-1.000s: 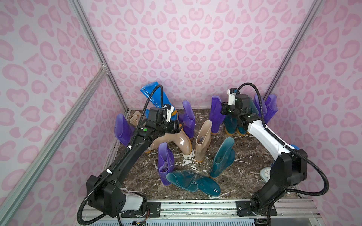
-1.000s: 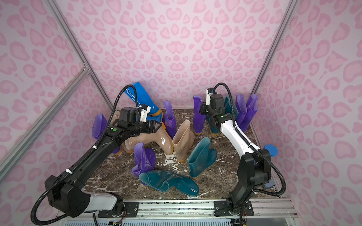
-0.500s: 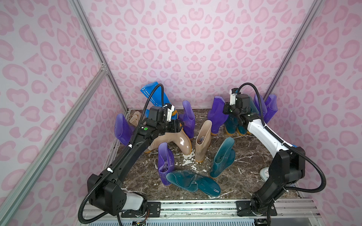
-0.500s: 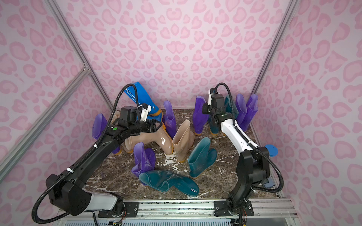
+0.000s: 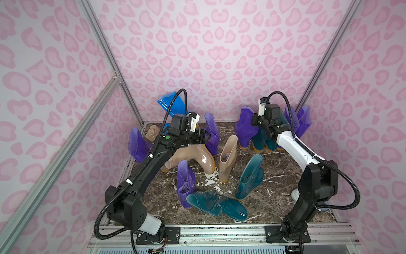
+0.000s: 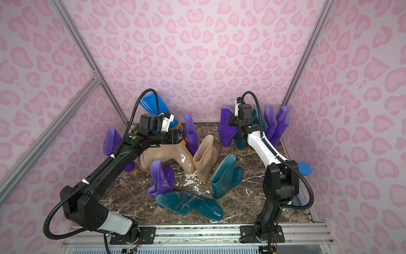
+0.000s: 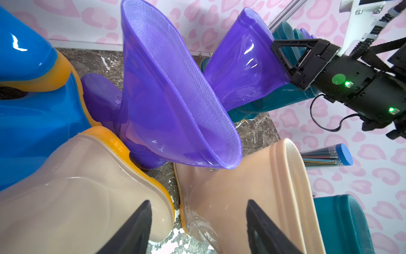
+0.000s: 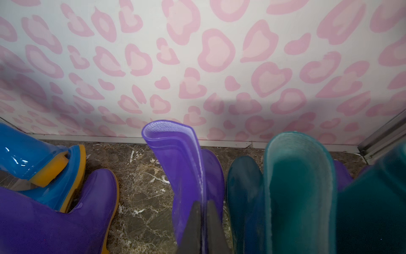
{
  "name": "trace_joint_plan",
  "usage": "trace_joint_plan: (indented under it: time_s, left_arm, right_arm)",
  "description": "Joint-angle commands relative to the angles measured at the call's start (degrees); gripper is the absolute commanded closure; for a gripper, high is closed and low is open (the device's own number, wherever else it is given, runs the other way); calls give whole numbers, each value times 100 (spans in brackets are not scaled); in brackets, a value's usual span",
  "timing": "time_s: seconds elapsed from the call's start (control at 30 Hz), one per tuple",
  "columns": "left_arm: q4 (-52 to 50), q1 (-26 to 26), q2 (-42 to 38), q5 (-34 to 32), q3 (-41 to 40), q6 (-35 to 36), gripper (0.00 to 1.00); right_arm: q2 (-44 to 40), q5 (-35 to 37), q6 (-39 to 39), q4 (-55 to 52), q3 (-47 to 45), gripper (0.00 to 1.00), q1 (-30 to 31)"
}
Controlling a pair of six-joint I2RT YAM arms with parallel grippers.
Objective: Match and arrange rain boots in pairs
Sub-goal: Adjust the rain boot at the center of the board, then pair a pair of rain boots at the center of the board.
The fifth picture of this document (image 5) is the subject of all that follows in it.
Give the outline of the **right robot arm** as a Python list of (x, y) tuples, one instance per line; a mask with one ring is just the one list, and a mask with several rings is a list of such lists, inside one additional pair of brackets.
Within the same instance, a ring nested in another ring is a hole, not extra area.
[(288, 125), (276, 117), (253, 115), (252, 126), (260, 127), (269, 138), (297, 162), (302, 170), (298, 183), (299, 197), (294, 208), (283, 218), (279, 233), (267, 237), (268, 243), (277, 240), (302, 243), (308, 223), (318, 212), (317, 205), (324, 204), (337, 193), (337, 174), (330, 173), (328, 168), (315, 159), (315, 153), (301, 140), (293, 137)]

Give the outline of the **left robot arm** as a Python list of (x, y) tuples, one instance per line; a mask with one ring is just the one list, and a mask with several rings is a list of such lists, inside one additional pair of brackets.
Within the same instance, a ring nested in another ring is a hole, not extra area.
[(117, 187), (105, 193), (107, 218), (119, 223), (124, 230), (158, 234), (164, 227), (160, 219), (150, 215), (142, 203), (143, 196), (160, 168), (180, 148), (203, 145), (210, 134), (205, 130), (178, 131), (170, 128), (154, 141), (150, 153), (137, 170)]

